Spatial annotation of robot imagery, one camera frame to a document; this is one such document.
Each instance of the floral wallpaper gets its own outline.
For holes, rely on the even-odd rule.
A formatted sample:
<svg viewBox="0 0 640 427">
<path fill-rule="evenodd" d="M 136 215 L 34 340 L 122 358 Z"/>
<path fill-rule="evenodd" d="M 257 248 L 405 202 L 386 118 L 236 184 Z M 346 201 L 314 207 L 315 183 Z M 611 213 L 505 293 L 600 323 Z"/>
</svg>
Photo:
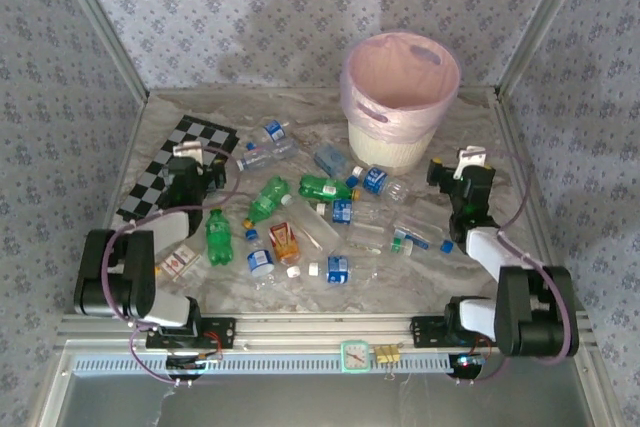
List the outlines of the floral wallpaper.
<svg viewBox="0 0 640 427">
<path fill-rule="evenodd" d="M 512 95 L 553 243 L 640 426 L 640 3 L 567 0 Z"/>
<path fill-rule="evenodd" d="M 100 0 L 148 89 L 202 83 L 326 86 L 345 50 L 411 29 L 495 85 L 540 0 Z"/>
<path fill-rule="evenodd" d="M 0 0 L 0 425 L 23 425 L 138 106 L 75 0 Z"/>
</svg>

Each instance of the green plastic bottle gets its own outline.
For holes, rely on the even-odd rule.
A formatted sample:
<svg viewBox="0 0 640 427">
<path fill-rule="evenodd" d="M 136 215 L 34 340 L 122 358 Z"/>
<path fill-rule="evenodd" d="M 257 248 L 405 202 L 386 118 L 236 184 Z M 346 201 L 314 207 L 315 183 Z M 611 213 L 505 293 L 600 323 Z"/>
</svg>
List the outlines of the green plastic bottle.
<svg viewBox="0 0 640 427">
<path fill-rule="evenodd" d="M 298 193 L 303 197 L 324 200 L 326 202 L 340 199 L 358 200 L 360 198 L 360 191 L 358 189 L 351 190 L 347 184 L 341 180 L 323 179 L 321 177 L 314 177 L 313 175 L 302 176 Z"/>
<path fill-rule="evenodd" d="M 256 200 L 251 202 L 249 215 L 242 225 L 245 229 L 252 229 L 261 220 L 268 219 L 273 211 L 280 205 L 282 197 L 289 193 L 289 184 L 279 175 L 271 177 L 264 188 L 258 194 Z"/>
<path fill-rule="evenodd" d="M 227 265 L 233 260 L 231 226 L 220 209 L 214 209 L 207 220 L 207 247 L 211 265 Z"/>
</svg>

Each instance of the trash can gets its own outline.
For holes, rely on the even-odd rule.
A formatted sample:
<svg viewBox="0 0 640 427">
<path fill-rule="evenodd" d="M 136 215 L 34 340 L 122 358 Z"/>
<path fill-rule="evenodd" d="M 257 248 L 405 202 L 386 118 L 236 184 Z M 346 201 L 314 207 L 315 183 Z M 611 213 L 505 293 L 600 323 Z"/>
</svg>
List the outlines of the trash can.
<svg viewBox="0 0 640 427">
<path fill-rule="evenodd" d="M 359 162 L 394 175 L 419 162 L 460 85 L 460 67 L 438 42 L 388 32 L 356 45 L 345 59 L 340 102 Z"/>
</svg>

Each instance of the green clock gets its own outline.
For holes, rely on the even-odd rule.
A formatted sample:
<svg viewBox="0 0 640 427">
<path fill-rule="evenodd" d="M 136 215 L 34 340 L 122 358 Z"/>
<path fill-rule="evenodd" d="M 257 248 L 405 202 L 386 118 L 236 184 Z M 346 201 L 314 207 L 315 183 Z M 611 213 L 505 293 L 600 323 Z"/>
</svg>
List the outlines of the green clock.
<svg viewBox="0 0 640 427">
<path fill-rule="evenodd" d="M 347 340 L 340 346 L 342 372 L 362 374 L 371 370 L 369 344 L 364 340 Z"/>
</svg>

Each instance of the black and white checkerboard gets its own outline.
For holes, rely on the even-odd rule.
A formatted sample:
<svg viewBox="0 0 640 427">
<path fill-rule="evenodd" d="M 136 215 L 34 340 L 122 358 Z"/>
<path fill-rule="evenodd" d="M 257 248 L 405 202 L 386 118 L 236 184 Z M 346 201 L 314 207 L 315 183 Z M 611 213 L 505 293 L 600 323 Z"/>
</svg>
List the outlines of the black and white checkerboard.
<svg viewBox="0 0 640 427">
<path fill-rule="evenodd" d="M 173 156 L 173 147 L 188 141 L 199 141 L 203 146 L 218 147 L 232 153 L 238 137 L 236 130 L 229 127 L 183 116 L 118 209 L 117 214 L 126 222 L 142 219 L 158 210 L 157 201 L 165 187 L 162 169 Z M 226 157 L 221 154 L 203 152 L 202 161 L 206 166 L 211 165 L 216 158 L 226 161 Z"/>
</svg>

